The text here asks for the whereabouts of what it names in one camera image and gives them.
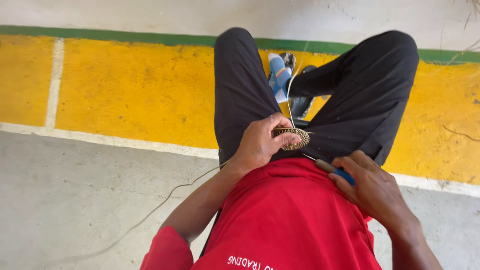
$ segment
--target concrete floor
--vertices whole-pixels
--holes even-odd
[[[117,241],[179,184],[217,160],[0,132],[0,269],[138,269],[162,220],[194,188]],[[480,269],[480,198],[401,187],[445,269]],[[370,223],[391,269],[385,229]],[[206,234],[192,244],[194,258]]]

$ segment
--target black pants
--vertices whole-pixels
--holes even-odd
[[[390,31],[295,77],[290,97],[332,96],[304,129],[314,133],[310,143],[298,151],[279,150],[272,161],[303,152],[331,162],[362,150],[383,165],[418,62],[412,37]],[[232,28],[221,34],[215,42],[215,135],[220,164],[235,154],[251,122],[280,111],[250,33]]]

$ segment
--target foot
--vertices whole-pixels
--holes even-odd
[[[292,77],[297,59],[289,52],[280,55],[276,53],[268,54],[270,62],[270,73],[268,74],[268,83],[272,88],[275,99],[278,103],[287,101],[287,81]]]
[[[306,66],[301,73],[314,70],[317,67],[314,65]],[[292,111],[292,119],[303,119],[307,116],[308,111],[312,107],[314,98],[292,98],[290,101],[290,108]]]

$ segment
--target left hand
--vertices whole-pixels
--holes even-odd
[[[273,129],[276,127],[291,128],[292,123],[280,112],[252,122],[243,133],[237,152],[226,166],[235,167],[247,174],[265,166],[282,146],[300,142],[297,134],[289,132],[273,137]]]

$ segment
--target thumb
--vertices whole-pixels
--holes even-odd
[[[272,139],[273,147],[275,151],[278,151],[282,146],[291,143],[299,143],[301,141],[300,136],[295,133],[285,132]]]
[[[345,195],[347,200],[356,204],[357,195],[355,194],[355,189],[345,180],[345,178],[334,173],[329,173],[328,178],[330,178],[337,188]]]

